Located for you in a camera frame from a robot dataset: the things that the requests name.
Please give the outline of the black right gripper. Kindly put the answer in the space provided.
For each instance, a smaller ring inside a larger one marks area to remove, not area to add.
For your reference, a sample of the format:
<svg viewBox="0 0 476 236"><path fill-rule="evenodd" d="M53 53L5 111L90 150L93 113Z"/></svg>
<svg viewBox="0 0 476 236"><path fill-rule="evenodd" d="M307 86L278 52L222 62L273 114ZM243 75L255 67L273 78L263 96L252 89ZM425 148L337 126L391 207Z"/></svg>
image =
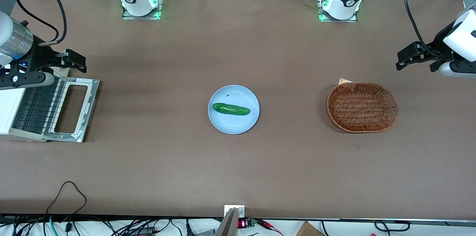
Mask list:
<svg viewBox="0 0 476 236"><path fill-rule="evenodd" d="M76 51L65 49L63 53L53 51L50 46L38 46L38 42L23 43L15 50L15 74L17 76L32 71L42 71L43 67L62 67L62 62L69 67L87 72L86 58Z"/></svg>

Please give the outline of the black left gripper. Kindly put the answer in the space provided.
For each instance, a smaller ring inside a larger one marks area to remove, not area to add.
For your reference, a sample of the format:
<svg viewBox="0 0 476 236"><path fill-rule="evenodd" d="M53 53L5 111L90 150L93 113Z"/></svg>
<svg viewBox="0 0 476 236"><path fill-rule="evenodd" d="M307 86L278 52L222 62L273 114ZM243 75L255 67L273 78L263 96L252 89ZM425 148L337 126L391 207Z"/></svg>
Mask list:
<svg viewBox="0 0 476 236"><path fill-rule="evenodd" d="M396 63L396 70L403 70L406 66L415 63L423 63L427 61L435 61L430 64L430 71L432 73L446 73L446 63L453 61L454 64L462 64L462 57L450 49L443 39L450 34L455 20L448 24L444 29L439 31L431 43L425 44L423 41L412 42L406 48L398 52L398 62Z"/></svg>

